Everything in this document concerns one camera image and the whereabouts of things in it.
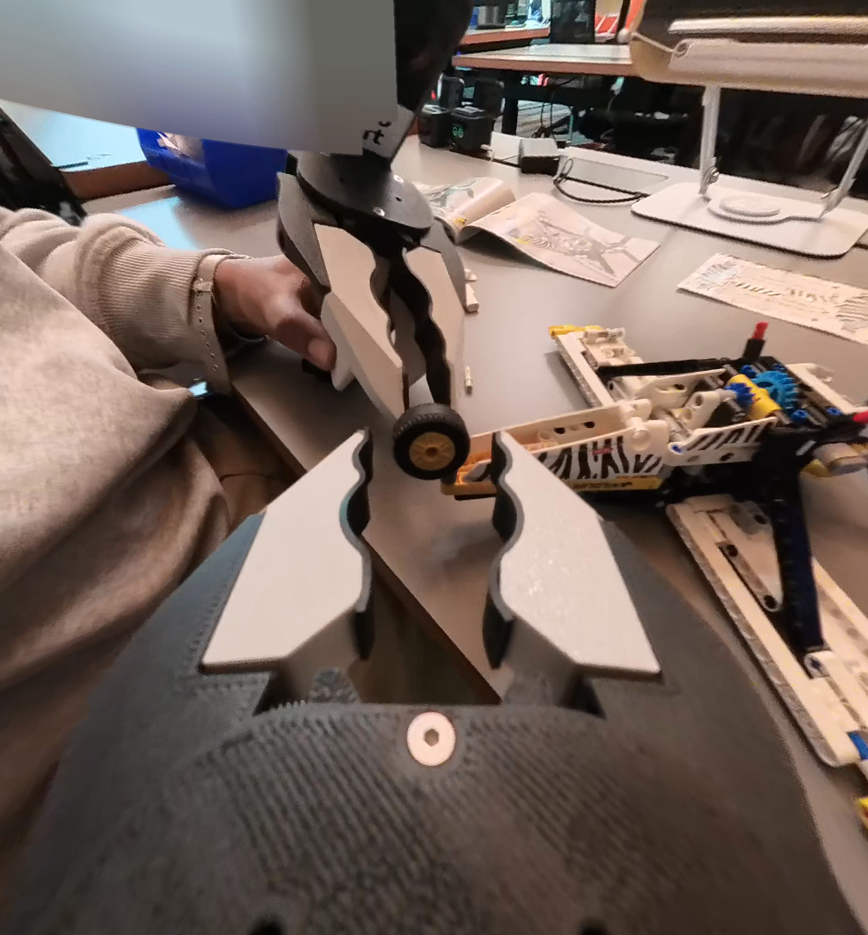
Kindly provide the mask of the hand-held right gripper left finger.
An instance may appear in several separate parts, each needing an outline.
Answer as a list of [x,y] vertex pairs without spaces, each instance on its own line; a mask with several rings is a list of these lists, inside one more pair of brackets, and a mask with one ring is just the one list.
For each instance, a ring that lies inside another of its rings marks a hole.
[[286,695],[308,695],[320,673],[368,657],[372,460],[360,429],[260,514],[202,672],[265,674]]

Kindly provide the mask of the black lego wheel yellow hub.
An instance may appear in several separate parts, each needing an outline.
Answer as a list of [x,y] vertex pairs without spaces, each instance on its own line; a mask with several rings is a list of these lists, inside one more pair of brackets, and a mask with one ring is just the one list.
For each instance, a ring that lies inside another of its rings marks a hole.
[[397,466],[420,481],[452,476],[467,460],[472,447],[461,415],[440,403],[410,407],[396,420],[392,442]]

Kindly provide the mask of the zebra sticker sheet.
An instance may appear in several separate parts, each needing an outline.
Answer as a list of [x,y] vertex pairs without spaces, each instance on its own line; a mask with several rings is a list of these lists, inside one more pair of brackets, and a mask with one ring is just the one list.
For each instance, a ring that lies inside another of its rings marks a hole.
[[763,320],[788,322],[868,347],[868,288],[802,275],[717,253],[679,284]]

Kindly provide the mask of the zebra striped lego aircraft model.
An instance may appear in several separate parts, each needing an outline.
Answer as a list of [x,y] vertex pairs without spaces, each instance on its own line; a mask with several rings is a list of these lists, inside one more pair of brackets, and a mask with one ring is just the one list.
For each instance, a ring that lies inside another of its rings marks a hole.
[[578,494],[664,508],[814,753],[868,782],[868,618],[814,558],[801,490],[868,475],[868,401],[766,354],[767,326],[736,357],[656,362],[622,328],[555,326],[590,407],[508,433]]

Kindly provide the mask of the black battery chargers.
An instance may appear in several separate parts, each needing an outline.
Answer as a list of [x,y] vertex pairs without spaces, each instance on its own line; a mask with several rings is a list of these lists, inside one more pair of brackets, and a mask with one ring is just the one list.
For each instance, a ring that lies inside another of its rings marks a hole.
[[429,148],[475,154],[491,146],[494,123],[491,114],[473,105],[448,109],[427,104],[417,118],[417,134]]

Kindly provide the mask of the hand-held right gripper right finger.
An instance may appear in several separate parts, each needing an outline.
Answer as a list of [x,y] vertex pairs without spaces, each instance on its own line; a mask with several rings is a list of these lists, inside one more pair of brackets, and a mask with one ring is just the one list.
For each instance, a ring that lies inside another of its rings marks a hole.
[[535,676],[554,702],[600,676],[655,681],[662,668],[594,509],[507,431],[491,438],[483,644],[492,671]]

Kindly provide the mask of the person's left forearm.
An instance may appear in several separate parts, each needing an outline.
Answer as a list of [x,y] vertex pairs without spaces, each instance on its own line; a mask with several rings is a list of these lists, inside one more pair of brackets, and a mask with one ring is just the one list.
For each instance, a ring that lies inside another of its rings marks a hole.
[[0,206],[0,253],[65,298],[136,371],[192,364],[204,373],[190,286],[201,258],[218,252],[230,253],[169,248],[120,215],[91,216],[76,227],[40,209]]

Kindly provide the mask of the blue plastic bin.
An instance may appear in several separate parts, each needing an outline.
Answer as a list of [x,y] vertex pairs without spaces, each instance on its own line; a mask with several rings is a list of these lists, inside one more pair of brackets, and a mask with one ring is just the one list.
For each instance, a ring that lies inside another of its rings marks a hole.
[[240,209],[275,199],[288,152],[136,129],[146,163],[185,193]]

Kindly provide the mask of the cream framed monitor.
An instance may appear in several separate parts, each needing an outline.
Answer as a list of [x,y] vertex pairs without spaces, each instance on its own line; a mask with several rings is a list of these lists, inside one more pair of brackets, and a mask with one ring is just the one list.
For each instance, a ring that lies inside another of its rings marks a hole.
[[868,1],[651,1],[631,64],[665,84],[868,99]]

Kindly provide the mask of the lego instruction booklet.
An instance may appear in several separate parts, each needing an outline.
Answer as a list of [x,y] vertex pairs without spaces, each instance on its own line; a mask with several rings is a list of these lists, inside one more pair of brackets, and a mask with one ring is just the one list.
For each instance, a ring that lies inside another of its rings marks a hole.
[[657,242],[595,224],[551,195],[515,197],[508,184],[495,178],[417,183],[416,188],[455,244],[489,235],[539,265],[582,281],[616,287],[659,248]]

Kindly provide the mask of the person's grey sweatshirt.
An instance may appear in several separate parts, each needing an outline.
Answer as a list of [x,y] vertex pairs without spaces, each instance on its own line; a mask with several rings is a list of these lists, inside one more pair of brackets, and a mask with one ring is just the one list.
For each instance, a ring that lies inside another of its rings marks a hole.
[[0,361],[0,706],[131,634],[225,538],[196,401],[116,355]]

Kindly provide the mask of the person's left hand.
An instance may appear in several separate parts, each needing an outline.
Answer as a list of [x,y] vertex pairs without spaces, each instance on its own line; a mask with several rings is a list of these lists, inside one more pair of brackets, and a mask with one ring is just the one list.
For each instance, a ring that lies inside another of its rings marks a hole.
[[285,256],[223,260],[213,301],[221,325],[236,335],[275,341],[315,368],[334,368],[336,347],[320,320],[318,296]]

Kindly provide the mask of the white monitor stand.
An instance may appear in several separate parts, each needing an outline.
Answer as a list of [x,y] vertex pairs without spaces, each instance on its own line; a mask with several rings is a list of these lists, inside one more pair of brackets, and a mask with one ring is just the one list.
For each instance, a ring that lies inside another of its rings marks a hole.
[[644,196],[633,214],[732,240],[817,259],[846,255],[868,232],[868,214],[842,208],[868,151],[868,118],[845,174],[818,201],[750,192],[719,183],[717,131],[722,87],[702,96],[698,181],[676,183]]

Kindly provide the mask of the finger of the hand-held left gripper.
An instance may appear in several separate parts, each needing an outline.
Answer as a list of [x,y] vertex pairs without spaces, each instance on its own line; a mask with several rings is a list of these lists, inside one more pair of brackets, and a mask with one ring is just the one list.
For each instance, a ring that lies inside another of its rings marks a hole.
[[464,391],[466,310],[440,251],[404,247],[397,259],[397,354],[402,362],[399,416],[426,381],[430,399],[456,408]]
[[314,233],[328,280],[321,321],[336,346],[334,387],[357,381],[393,420],[411,405],[434,402],[433,299],[418,266],[433,255],[429,246],[409,247],[391,272],[344,228],[316,224]]

